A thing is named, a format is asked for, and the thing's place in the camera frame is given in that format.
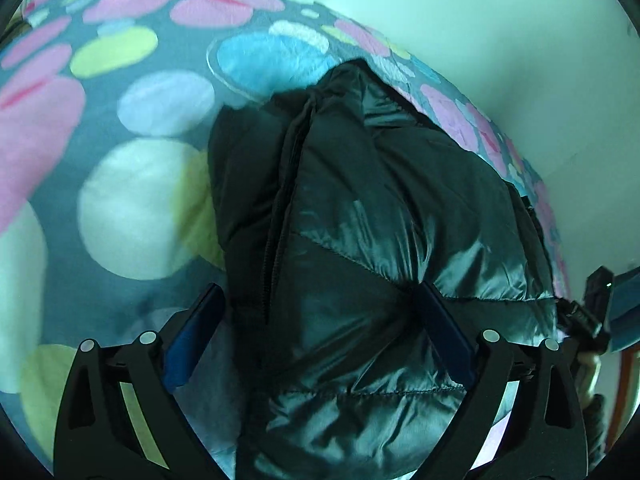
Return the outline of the grey knit sleeve forearm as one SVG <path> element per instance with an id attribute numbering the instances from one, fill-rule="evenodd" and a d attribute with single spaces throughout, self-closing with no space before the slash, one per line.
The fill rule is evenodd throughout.
<path id="1" fill-rule="evenodd" d="M 604 457 L 606 439 L 605 397 L 596 393 L 582 410 L 588 448 L 588 467 L 593 470 Z"/>

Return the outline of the person's right hand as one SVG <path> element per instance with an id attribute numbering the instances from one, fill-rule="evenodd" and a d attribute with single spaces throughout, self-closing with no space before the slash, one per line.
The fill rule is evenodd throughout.
<path id="1" fill-rule="evenodd" d="M 576 356 L 578 370 L 575 386 L 580 407 L 584 410 L 596 396 L 597 382 L 601 371 L 601 356 L 594 352 L 579 352 Z"/>

